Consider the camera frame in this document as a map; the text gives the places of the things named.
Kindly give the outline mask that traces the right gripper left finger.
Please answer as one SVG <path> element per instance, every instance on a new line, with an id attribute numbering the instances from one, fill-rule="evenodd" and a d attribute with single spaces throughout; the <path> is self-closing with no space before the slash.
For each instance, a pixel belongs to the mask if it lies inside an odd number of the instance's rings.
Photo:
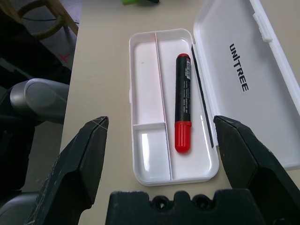
<path id="1" fill-rule="evenodd" d="M 59 154 L 26 225 L 76 225 L 95 202 L 103 170 L 109 119 L 87 122 Z"/>

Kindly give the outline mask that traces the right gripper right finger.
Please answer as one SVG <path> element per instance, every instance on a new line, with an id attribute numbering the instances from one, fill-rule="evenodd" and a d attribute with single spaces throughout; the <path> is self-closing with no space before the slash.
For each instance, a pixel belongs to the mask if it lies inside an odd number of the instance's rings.
<path id="1" fill-rule="evenodd" d="M 232 188 L 245 188 L 268 225 L 300 223 L 300 191 L 275 155 L 237 120 L 215 116 L 217 141 Z"/>

